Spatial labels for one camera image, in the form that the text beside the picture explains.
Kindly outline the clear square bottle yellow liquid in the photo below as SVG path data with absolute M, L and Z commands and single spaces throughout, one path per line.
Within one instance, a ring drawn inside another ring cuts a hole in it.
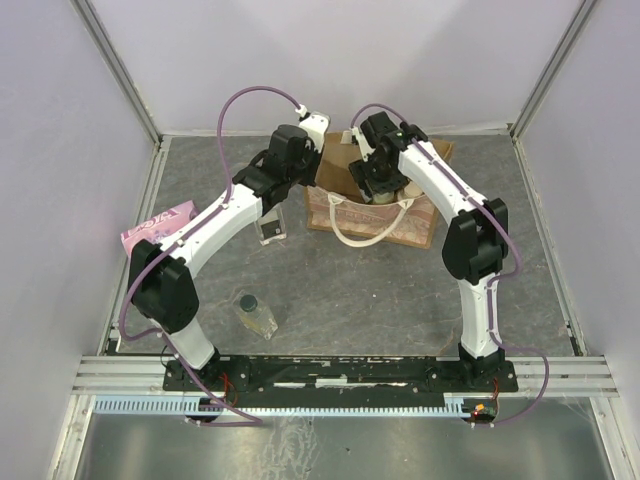
M 241 323 L 250 331 L 270 340 L 278 329 L 271 308 L 256 295 L 241 290 L 232 303 Z

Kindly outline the clear square bottle dark label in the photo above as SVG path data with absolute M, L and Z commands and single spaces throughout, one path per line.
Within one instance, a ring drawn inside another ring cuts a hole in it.
M 287 237 L 284 216 L 280 205 L 274 207 L 259 218 L 255 222 L 255 226 L 259 242 L 263 246 L 284 240 Z

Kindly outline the yellow-green lotion bottle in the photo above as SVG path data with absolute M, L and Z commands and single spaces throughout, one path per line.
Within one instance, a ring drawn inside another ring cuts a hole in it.
M 372 203 L 374 205 L 387 205 L 396 201 L 396 194 L 394 191 L 384 193 L 374 193 L 372 196 Z

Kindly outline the beige lotion bottle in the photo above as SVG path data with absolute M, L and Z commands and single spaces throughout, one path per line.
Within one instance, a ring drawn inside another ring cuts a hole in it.
M 415 182 L 409 182 L 403 189 L 398 192 L 398 198 L 415 199 L 421 197 L 423 191 Z

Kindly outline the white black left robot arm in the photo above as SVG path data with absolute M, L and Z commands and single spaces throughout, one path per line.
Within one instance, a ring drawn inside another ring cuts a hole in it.
M 167 336 L 186 361 L 186 378 L 199 390 L 215 387 L 221 368 L 217 349 L 196 314 L 194 278 L 238 232 L 258 221 L 297 186 L 313 186 L 329 128 L 317 112 L 297 125 L 280 125 L 268 148 L 233 178 L 229 189 L 186 226 L 162 242 L 138 242 L 132 249 L 127 301 Z

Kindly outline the brown canvas tote bag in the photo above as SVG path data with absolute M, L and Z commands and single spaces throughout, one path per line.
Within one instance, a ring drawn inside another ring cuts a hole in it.
M 360 150 L 348 131 L 329 133 L 316 175 L 316 185 L 304 193 L 307 227 L 331 232 L 359 247 L 387 241 L 428 249 L 439 212 L 421 194 L 402 209 L 398 198 L 386 204 L 367 204 L 348 166 L 360 159 Z

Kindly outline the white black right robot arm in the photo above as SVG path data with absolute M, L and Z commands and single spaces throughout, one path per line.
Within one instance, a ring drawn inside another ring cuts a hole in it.
M 505 357 L 497 325 L 497 287 L 509 253 L 505 203 L 465 183 L 415 125 L 378 112 L 352 125 L 351 135 L 362 156 L 351 170 L 365 193 L 414 183 L 446 221 L 442 259 L 458 283 L 463 321 L 457 376 L 466 389 L 483 389 Z

